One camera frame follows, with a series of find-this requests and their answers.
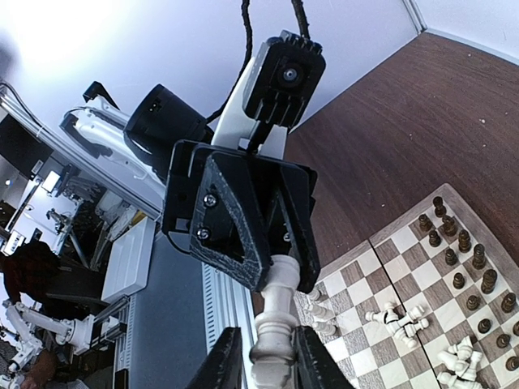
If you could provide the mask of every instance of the screw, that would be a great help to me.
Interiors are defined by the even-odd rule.
[[[198,231],[196,231],[196,237],[199,238],[201,241],[206,241],[211,236],[211,231],[205,228],[201,228]]]
[[[207,208],[212,208],[217,205],[218,199],[214,194],[206,194],[204,196],[204,206]]]
[[[283,72],[283,78],[285,81],[292,82],[298,77],[298,72],[295,69],[287,69]]]

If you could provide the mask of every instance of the chess board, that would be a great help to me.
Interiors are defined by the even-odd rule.
[[[473,251],[459,251],[457,235],[447,237],[442,221],[434,214],[432,199],[444,199],[447,214],[457,221],[458,232],[467,229],[472,247],[482,243],[486,248],[487,265],[482,270],[472,266]],[[428,233],[418,227],[418,216],[427,214],[441,236],[441,244],[432,247]],[[449,266],[444,252],[451,247],[458,262]],[[490,294],[481,293],[483,273],[496,269],[498,279]],[[453,276],[465,277],[462,289],[453,287]],[[337,326],[334,336],[321,336],[325,347],[343,374],[357,388],[364,389],[436,389],[446,387],[438,383],[436,375],[447,370],[437,359],[439,351],[470,336],[474,350],[483,353],[478,365],[477,382],[486,389],[519,388],[519,370],[509,372],[505,362],[519,356],[519,337],[512,332],[519,321],[519,307],[505,314],[501,309],[504,295],[519,291],[517,265],[488,227],[469,205],[449,185],[445,184],[405,215],[375,234],[349,253],[343,255],[321,272],[315,286],[322,297],[318,304],[332,310],[329,320]],[[466,301],[470,295],[481,298],[479,308],[470,311]],[[394,302],[400,317],[416,305],[421,305],[430,322],[429,328],[419,331],[419,344],[409,349],[394,340],[383,325],[369,323],[367,311],[384,310],[386,301]],[[314,320],[304,307],[311,302],[304,294],[295,296],[302,325]],[[492,322],[487,334],[478,332],[483,318]],[[497,348],[500,334],[509,334],[507,348]]]

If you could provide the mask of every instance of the brown wooden surface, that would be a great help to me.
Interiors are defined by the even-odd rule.
[[[519,67],[422,34],[320,110],[289,137],[286,158],[320,175],[321,263],[445,182],[517,262],[518,107]]]

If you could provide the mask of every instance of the black chess piece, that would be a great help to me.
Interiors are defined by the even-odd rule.
[[[515,293],[508,293],[503,298],[503,302],[501,303],[501,309],[506,314],[509,314],[513,311],[513,309],[516,306],[516,294]]]
[[[444,217],[447,213],[447,208],[444,206],[444,200],[437,196],[432,200],[432,205],[435,206],[435,215],[436,217]]]
[[[474,246],[474,259],[472,260],[472,266],[474,269],[481,270],[487,264],[487,257],[485,256],[485,246],[478,243]]]
[[[514,371],[519,369],[519,357],[513,356],[506,361],[506,370]]]
[[[510,344],[510,335],[508,334],[501,334],[497,337],[497,340],[495,341],[495,345],[499,348],[505,348]]]
[[[469,296],[467,299],[467,309],[468,310],[476,310],[481,303],[481,298],[475,295]]]
[[[444,222],[444,233],[448,237],[453,237],[457,233],[457,225],[456,221],[449,215],[445,215],[442,218],[442,221]]]
[[[465,286],[465,277],[461,273],[456,273],[453,279],[453,287],[462,289]]]
[[[454,252],[453,249],[448,248],[445,251],[445,262],[449,266],[454,266],[457,263],[457,255],[456,255],[456,253]]]
[[[426,233],[427,231],[432,229],[432,221],[431,221],[431,219],[429,219],[429,216],[427,216],[425,213],[418,217],[418,222],[419,222],[420,229],[424,233]]]
[[[438,234],[438,231],[433,230],[429,232],[429,244],[431,247],[438,247],[441,243],[441,237]]]
[[[490,294],[494,291],[495,283],[497,281],[497,271],[488,269],[483,273],[483,282],[481,283],[481,291],[485,294]]]
[[[469,232],[466,229],[463,229],[462,231],[460,231],[457,240],[459,242],[460,252],[468,253],[470,251],[470,247],[472,247]]]
[[[489,318],[484,318],[478,324],[478,331],[481,334],[486,334],[492,328],[492,321]]]

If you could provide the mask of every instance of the gray table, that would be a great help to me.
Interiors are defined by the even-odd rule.
[[[187,237],[174,239],[188,247]],[[202,264],[160,233],[148,286],[136,294],[130,389],[182,389],[206,356]]]

